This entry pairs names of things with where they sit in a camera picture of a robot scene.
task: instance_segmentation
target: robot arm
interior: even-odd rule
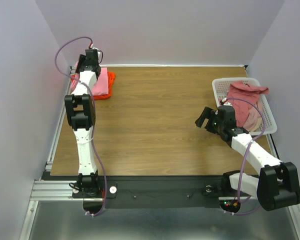
[[[197,127],[208,119],[205,129],[220,135],[232,149],[244,156],[252,137],[243,127],[237,127],[235,110],[230,105],[222,105],[218,110],[205,107],[195,121]],[[245,173],[241,179],[241,191],[258,199],[267,211],[300,203],[300,186],[297,168],[291,162],[282,162],[253,142],[246,160],[258,173],[258,178]],[[222,176],[221,187],[225,192],[237,190],[240,171],[226,172]]]
[[[67,121],[73,129],[79,155],[78,180],[73,185],[80,194],[88,193],[91,197],[100,192],[92,136],[96,114],[89,91],[82,83],[92,89],[97,82],[101,73],[98,49],[86,49],[85,55],[80,55],[76,73],[80,73],[80,82],[71,95],[64,97]]]

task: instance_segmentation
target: white wall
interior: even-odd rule
[[[300,179],[300,0],[285,1],[255,53],[248,75],[269,87],[280,158],[293,162]]]
[[[19,239],[48,157],[66,89],[57,49],[34,0],[0,1],[0,240]]]
[[[247,65],[284,0],[36,2],[59,45],[91,36],[103,64]],[[70,64],[83,50],[72,46]]]

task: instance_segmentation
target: basket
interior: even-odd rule
[[[217,107],[220,106],[219,99],[224,99],[229,91],[230,84],[236,81],[243,81],[244,84],[252,84],[255,86],[260,86],[258,80],[249,77],[225,77],[225,78],[218,78],[213,80],[212,88],[214,93],[214,98]],[[277,124],[275,122],[274,116],[270,110],[268,101],[264,94],[260,95],[260,100],[263,106],[263,116],[265,119],[265,131],[264,135],[266,134],[273,134],[277,131]],[[260,127],[256,131],[250,132],[250,135],[255,136],[261,133],[263,128],[263,123],[261,123]]]

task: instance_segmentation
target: pink cloth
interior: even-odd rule
[[[227,98],[245,99],[253,104],[259,100],[260,94],[268,94],[269,89],[266,86],[254,86],[251,84],[244,84],[242,81],[231,83]],[[250,114],[252,106],[244,101],[229,100],[235,110],[236,125],[243,127]]]
[[[80,74],[76,73],[75,78],[80,79]],[[71,91],[73,92],[77,86],[77,81],[72,81]],[[92,94],[93,96],[107,95],[109,93],[109,82],[108,82],[108,69],[106,67],[101,68],[100,76],[98,80],[93,85]]]
[[[259,99],[258,102],[255,104],[255,106],[261,111],[263,112],[263,106],[262,106],[262,102]],[[252,107],[249,110],[249,115],[243,125],[243,127],[248,130],[249,132],[254,132],[255,129],[257,129],[260,126],[260,121],[258,121],[258,118],[261,118],[260,114],[258,113],[258,111]]]

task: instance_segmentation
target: wood grain tabletop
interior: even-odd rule
[[[113,93],[95,102],[94,132],[107,175],[222,175],[240,169],[243,157],[218,135],[196,127],[195,120],[205,106],[216,108],[212,81],[246,77],[243,67],[111,67],[108,71],[116,74]],[[265,136],[258,142],[270,151]],[[75,136],[65,117],[51,175],[76,176],[78,168]],[[98,172],[103,174],[99,164]],[[245,172],[256,173],[250,164]]]

